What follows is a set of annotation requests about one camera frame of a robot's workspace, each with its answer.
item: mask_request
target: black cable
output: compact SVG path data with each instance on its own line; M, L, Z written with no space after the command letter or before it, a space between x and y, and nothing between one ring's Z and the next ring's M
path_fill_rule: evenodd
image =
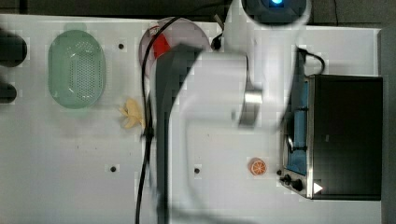
M221 6L221 5L224 5L224 3L219 2L219 3L203 5L203 6L198 7L192 11L187 12L186 14L191 14L192 12L195 12L198 10L202 10L202 9L209 8L209 7L217 7L217 6ZM167 22L163 27L161 27L161 29L158 30L157 34L155 34L151 38L150 42L148 43L148 47L146 48L145 57L142 62L141 85L142 85L143 107L144 107L144 112L145 112L144 114L145 114L145 124L146 124L146 128L143 131L143 136L146 138L146 145L145 145L145 156L143 158L142 171L141 171L140 180L139 180L139 188L138 188L138 192L137 192L134 224L140 223L140 206L142 203L143 187L144 187L145 178L146 178L146 168L149 166L151 142L152 142L152 138L154 137L154 129L152 127L152 112L151 112L151 106L150 106L150 99L149 99L149 94L148 94L148 100L147 100L146 86L145 86L146 64L147 64L147 61L149 58L149 50L151 49L152 45L154 44L154 41L158 38L158 36L168 26L170 26L172 23L174 23L178 19L180 19L180 17L174 17L172 20Z
M324 70L326 69L326 63L324 62L324 60L320 56L318 56L318 55L316 55L314 53L311 53L311 52L309 52L306 49L297 48L297 51L300 52L304 56L304 63L306 62L306 56L311 56L311 57L314 57L314 58L318 59L322 66L321 66L320 72L315 73L313 75L322 75L323 74Z
M335 22L338 26L337 0L334 0Z
M314 58L316 58L316 59L318 59L320 61L320 63L322 64L320 72L318 72L318 73L316 73L314 75L322 75L324 70L326 69L326 63L324 62L324 60L320 56L318 56L316 54L313 54L311 52L308 52L308 51L307 51L306 55L312 56L312 57L314 57Z

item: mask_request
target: oven knob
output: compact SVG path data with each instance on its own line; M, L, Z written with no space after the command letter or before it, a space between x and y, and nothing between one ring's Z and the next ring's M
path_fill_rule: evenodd
M290 177L290 175L285 175L283 177L280 177L279 180L282 181L283 183L285 183L286 186L288 186L288 185L290 185L291 177Z
M303 181L301 181L301 179L297 179L297 180L291 181L291 186L295 190L301 191L301 190L303 190Z

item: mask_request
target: red object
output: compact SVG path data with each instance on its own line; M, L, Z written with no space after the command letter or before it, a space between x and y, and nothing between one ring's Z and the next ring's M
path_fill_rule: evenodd
M159 25L157 22L153 24L149 28L149 34L151 37L154 37L158 30L160 29ZM168 44L168 41L166 40L166 37L164 34L160 34L157 39L154 41L152 48L154 50L154 58L157 59L161 55L163 55L166 51L168 51L171 47Z

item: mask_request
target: black object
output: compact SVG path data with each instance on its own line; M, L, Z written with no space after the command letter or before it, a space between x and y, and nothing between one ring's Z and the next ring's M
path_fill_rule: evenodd
M294 23L304 15L306 0L283 0L281 4L271 0L242 0L242 7L258 23L282 26Z
M0 83L0 104L12 103L17 98L17 90L11 84Z
M0 29L0 65L18 66L26 58L26 42L18 35Z
M290 185L291 177L290 177L290 175L285 175L285 176L281 177L279 180L282 181L283 183L285 183L286 186L288 186L288 185Z
M382 78L314 76L309 85L313 184L323 187L313 199L380 200Z
M301 190L303 190L303 181L301 181L301 179L293 180L293 181L291 181L291 186L295 190L301 191Z
M337 0L333 0L334 1L334 14L335 14L335 23L338 26L338 12L337 12Z
M219 50L221 48L221 37L222 37L222 33L216 36L215 38L213 38L212 44L210 44L210 47L213 50Z

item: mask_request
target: food item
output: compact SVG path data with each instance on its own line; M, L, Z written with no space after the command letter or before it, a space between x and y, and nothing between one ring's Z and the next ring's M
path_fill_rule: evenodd
M265 165L265 162L261 159L253 158L248 164L248 169L253 175L263 175L267 170L267 166Z
M143 128L145 127L145 121L143 120L142 112L136 100L129 98L126 101L125 107L120 107L120 112L127 118L124 121L125 129L134 127L138 122L140 122Z

